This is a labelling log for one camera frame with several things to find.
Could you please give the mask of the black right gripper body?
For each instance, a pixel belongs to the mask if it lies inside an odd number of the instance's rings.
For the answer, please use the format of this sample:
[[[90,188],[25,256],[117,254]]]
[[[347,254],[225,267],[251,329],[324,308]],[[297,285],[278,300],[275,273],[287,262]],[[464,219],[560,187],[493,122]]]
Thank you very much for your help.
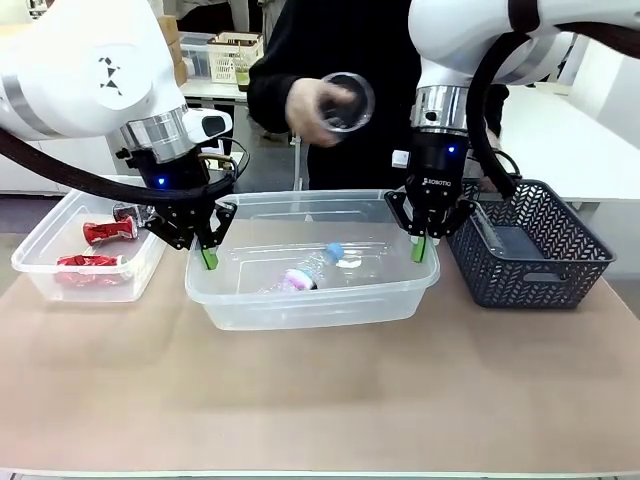
[[[462,199],[468,140],[451,133],[413,131],[405,190],[414,218],[429,235],[431,215]]]

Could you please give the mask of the person's right hand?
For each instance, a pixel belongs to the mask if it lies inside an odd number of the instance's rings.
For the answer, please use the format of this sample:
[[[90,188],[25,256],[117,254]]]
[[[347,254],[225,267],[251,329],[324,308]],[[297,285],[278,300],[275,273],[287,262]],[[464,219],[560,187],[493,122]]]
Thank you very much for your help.
[[[353,101],[354,94],[323,80],[300,78],[292,84],[285,102],[285,117],[291,132],[304,142],[322,148],[338,143],[320,113],[320,104],[326,99],[345,104]]]

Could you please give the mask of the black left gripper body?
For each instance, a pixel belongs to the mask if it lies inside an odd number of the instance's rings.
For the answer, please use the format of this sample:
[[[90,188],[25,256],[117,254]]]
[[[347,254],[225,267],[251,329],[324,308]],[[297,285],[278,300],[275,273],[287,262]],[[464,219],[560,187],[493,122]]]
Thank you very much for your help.
[[[199,153],[200,149],[196,147],[183,156],[159,163],[153,150],[138,149],[131,151],[131,159],[127,161],[127,165],[139,171],[147,188],[163,191],[190,190],[204,187],[210,181],[208,169]],[[213,208],[199,207],[194,202],[186,206],[178,203],[155,206],[155,209],[204,209],[209,215],[213,213]]]

